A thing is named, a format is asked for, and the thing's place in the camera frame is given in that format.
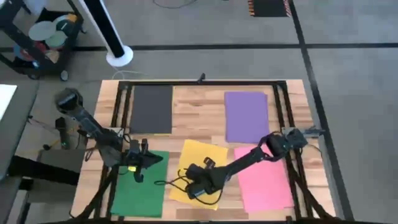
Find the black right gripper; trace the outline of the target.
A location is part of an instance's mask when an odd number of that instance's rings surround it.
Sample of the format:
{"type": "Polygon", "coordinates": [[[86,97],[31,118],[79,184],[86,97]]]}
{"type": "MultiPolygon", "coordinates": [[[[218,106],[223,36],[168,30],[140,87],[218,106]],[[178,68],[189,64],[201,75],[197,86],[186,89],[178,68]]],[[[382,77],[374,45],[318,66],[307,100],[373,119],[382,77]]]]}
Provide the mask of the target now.
{"type": "Polygon", "coordinates": [[[198,198],[206,193],[211,195],[224,186],[224,166],[216,167],[215,161],[206,157],[204,159],[205,167],[190,165],[186,169],[186,193],[189,199],[198,198]]]}

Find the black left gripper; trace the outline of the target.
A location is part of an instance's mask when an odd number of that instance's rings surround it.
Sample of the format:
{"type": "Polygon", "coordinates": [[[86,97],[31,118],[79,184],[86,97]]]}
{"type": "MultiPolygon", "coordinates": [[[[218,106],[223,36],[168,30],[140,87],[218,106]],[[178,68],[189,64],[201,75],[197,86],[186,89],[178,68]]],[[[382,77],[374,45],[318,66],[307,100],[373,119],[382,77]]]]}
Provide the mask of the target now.
{"type": "Polygon", "coordinates": [[[144,180],[144,175],[141,174],[142,166],[144,169],[148,169],[162,161],[162,156],[148,152],[147,139],[143,139],[142,142],[136,139],[130,140],[129,150],[123,156],[124,166],[136,168],[134,171],[134,180],[138,183],[144,180]]]}

